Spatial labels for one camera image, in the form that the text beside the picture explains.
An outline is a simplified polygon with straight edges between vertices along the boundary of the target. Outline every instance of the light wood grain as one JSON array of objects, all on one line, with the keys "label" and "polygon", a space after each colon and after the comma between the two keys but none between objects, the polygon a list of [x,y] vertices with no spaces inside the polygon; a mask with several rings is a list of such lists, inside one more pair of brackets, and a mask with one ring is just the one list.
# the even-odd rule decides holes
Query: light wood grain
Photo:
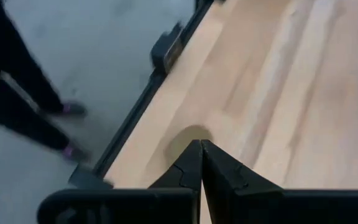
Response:
[{"label": "light wood grain", "polygon": [[358,1],[214,3],[105,179],[148,187],[194,138],[282,187],[358,189]]}]

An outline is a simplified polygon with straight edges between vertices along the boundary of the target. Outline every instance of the black pants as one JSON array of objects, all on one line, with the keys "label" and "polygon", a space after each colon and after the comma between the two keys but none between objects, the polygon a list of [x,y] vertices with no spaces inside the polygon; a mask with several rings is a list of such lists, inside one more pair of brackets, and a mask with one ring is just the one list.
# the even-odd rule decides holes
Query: black pants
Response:
[{"label": "black pants", "polygon": [[[42,110],[62,111],[58,95],[30,56],[0,3],[0,74],[1,70],[9,73]],[[1,78],[0,124],[52,149],[62,150],[68,145],[68,138],[34,112]]]}]

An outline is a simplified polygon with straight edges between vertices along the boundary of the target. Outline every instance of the black bracket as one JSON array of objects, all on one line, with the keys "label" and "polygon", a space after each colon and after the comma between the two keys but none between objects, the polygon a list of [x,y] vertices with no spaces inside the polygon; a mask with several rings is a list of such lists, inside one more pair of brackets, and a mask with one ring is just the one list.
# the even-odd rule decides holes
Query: black bracket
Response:
[{"label": "black bracket", "polygon": [[194,140],[148,189],[64,190],[40,224],[199,223],[203,180],[212,223],[358,223],[358,190],[285,190],[208,140]]},{"label": "black bracket", "polygon": [[171,32],[163,33],[152,48],[151,58],[156,72],[168,75],[183,51],[180,35],[183,27],[178,22]]}]

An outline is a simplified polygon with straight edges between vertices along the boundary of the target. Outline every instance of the floor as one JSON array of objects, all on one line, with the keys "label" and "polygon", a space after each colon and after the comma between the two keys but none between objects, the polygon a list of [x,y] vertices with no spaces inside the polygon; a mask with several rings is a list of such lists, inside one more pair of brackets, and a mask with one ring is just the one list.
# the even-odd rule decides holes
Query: floor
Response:
[{"label": "floor", "polygon": [[[193,13],[193,0],[7,0],[6,10],[64,99],[84,120],[53,120],[91,151],[92,167],[146,86],[159,35]],[[77,164],[0,127],[0,223],[35,223],[40,201],[73,186]]]}]

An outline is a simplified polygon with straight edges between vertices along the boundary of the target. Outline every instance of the purple shoe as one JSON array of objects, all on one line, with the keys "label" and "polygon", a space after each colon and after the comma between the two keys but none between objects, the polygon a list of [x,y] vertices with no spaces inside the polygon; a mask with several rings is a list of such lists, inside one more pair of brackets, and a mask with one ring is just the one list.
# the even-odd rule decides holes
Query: purple shoe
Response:
[{"label": "purple shoe", "polygon": [[86,108],[77,102],[66,102],[63,103],[63,111],[61,115],[64,116],[86,116]]},{"label": "purple shoe", "polygon": [[71,161],[86,162],[89,159],[89,154],[77,147],[69,144],[62,152],[63,156]]}]

